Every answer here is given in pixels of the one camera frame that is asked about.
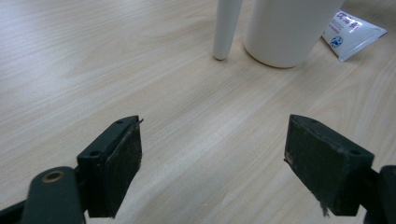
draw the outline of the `screw hole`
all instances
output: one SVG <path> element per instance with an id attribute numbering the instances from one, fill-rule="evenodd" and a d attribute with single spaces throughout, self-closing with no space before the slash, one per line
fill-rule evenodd
<path id="1" fill-rule="evenodd" d="M 357 151 L 357 150 L 350 150 L 349 151 L 351 154 L 353 154 L 353 155 L 360 155 L 361 153 L 359 152 L 359 151 Z"/>
<path id="2" fill-rule="evenodd" d="M 99 156 L 100 154 L 101 154 L 100 151 L 92 151 L 92 152 L 90 153 L 90 156 L 92 156 L 92 157 L 97 157 L 97 156 Z"/>
<path id="3" fill-rule="evenodd" d="M 43 176 L 43 178 L 41 179 L 42 182 L 48 184 L 48 183 L 52 183 L 55 181 L 60 180 L 62 177 L 64 177 L 64 172 L 62 171 L 53 171 L 49 174 L 46 174 Z"/>

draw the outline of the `package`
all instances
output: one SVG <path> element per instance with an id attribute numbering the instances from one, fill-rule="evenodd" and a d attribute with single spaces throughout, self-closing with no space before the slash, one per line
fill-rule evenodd
<path id="1" fill-rule="evenodd" d="M 338 60 L 344 62 L 386 33 L 385 29 L 338 10 L 322 37 Z"/>

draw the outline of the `table surface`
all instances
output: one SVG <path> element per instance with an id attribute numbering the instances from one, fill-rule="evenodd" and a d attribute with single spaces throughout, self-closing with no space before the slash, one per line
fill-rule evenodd
<path id="1" fill-rule="evenodd" d="M 396 163 L 396 2 L 342 9 L 389 33 L 345 63 L 319 40 L 277 69 L 243 47 L 243 3 L 227 60 L 211 56 L 216 1 L 0 3 L 0 209 L 139 115 L 142 166 L 115 220 L 89 223 L 362 223 L 323 217 L 283 153 L 290 114 L 320 120 Z"/>

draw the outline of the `light wood grain surface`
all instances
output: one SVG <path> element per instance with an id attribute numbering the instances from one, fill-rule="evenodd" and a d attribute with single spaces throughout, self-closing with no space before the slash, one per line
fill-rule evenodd
<path id="1" fill-rule="evenodd" d="M 396 2 L 343 10 L 389 31 L 340 63 L 319 40 L 291 69 L 243 47 L 211 57 L 215 0 L 0 3 L 0 209 L 117 119 L 139 115 L 141 170 L 113 219 L 89 223 L 362 223 L 323 217 L 283 162 L 289 115 L 318 119 L 396 164 Z"/>

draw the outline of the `white cylindrical object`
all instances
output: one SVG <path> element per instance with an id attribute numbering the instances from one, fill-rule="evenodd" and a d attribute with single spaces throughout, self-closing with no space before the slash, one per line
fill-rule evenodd
<path id="1" fill-rule="evenodd" d="M 218 1 L 215 41 L 213 44 L 213 57 L 218 60 L 226 59 L 230 53 L 241 6 L 242 0 Z"/>
<path id="2" fill-rule="evenodd" d="M 345 0 L 256 0 L 247 52 L 274 67 L 302 63 Z"/>

